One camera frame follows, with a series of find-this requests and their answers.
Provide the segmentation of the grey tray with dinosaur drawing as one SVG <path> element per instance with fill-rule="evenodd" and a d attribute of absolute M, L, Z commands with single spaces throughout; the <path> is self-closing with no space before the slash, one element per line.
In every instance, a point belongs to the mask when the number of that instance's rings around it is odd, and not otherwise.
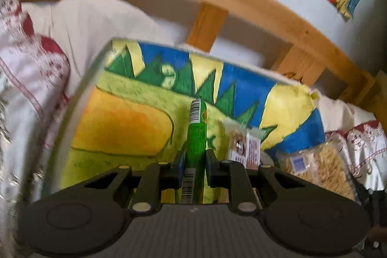
<path fill-rule="evenodd" d="M 263 131 L 262 149 L 294 153 L 324 142 L 305 86 L 199 53 L 114 39 L 88 68 L 65 115 L 45 183 L 64 189 L 116 166 L 142 170 L 186 146 L 190 105 L 205 102 L 205 146 L 228 156 L 239 126 Z"/>

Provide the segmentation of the white pillow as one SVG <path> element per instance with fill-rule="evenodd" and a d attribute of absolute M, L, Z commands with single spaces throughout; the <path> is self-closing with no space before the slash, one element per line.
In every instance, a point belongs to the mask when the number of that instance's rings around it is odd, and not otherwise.
<path fill-rule="evenodd" d="M 34 31 L 50 37 L 69 60 L 65 90 L 72 97 L 95 57 L 112 38 L 174 45 L 171 36 L 145 12 L 122 0 L 61 0 L 22 3 Z"/>

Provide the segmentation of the pale noodle snack pack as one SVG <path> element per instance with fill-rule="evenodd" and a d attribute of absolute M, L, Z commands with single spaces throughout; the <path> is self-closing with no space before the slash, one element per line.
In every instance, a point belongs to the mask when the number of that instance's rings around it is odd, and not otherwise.
<path fill-rule="evenodd" d="M 278 151 L 276 158 L 283 171 L 352 201 L 358 201 L 350 173 L 332 143 L 325 142 L 291 154 Z"/>

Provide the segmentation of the brown cracker pack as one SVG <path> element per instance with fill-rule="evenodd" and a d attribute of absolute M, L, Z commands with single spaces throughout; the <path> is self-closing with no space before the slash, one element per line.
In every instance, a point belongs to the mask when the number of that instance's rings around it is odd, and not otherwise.
<path fill-rule="evenodd" d="M 229 140 L 226 158 L 241 163 L 248 170 L 257 170 L 265 132 L 258 128 L 247 128 L 230 119 L 225 119 L 223 126 Z"/>

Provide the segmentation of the green stick snack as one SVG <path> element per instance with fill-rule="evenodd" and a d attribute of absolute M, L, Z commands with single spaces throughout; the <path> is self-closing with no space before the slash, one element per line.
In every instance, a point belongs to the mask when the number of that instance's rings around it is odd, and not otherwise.
<path fill-rule="evenodd" d="M 184 159 L 181 204 L 202 204 L 207 146 L 207 106 L 200 99 L 190 105 L 190 116 Z"/>

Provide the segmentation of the white floral bedspread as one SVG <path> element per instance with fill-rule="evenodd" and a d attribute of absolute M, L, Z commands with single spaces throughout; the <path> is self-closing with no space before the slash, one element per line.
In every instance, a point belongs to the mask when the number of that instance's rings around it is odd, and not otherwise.
<path fill-rule="evenodd" d="M 210 187 L 205 169 L 202 204 L 179 203 L 182 182 L 178 189 L 165 189 L 158 212 L 134 218 L 115 242 L 96 253 L 43 255 L 30 248 L 19 235 L 22 211 L 71 187 L 47 192 L 45 183 L 65 115 L 86 75 L 74 95 L 67 97 L 70 75 L 67 56 L 53 39 L 34 31 L 30 15 L 22 10 L 22 3 L 58 1 L 61 0 L 1 0 L 2 257 L 386 256 L 386 122 L 380 122 L 374 113 L 358 105 L 341 100 L 347 85 L 329 70 L 313 85 L 304 84 L 293 74 L 274 71 L 273 64 L 285 49 L 286 41 L 234 14 L 226 17 L 209 52 L 188 44 L 201 6 L 196 0 L 122 1 L 145 12 L 171 36 L 174 45 L 165 46 L 267 71 L 309 89 L 320 111 L 323 143 L 330 142 L 336 147 L 355 185 L 357 203 L 369 216 L 371 228 L 365 241 L 353 251 L 339 255 L 309 255 L 290 250 L 274 241 L 255 219 L 231 212 L 227 205 L 228 190 Z"/>

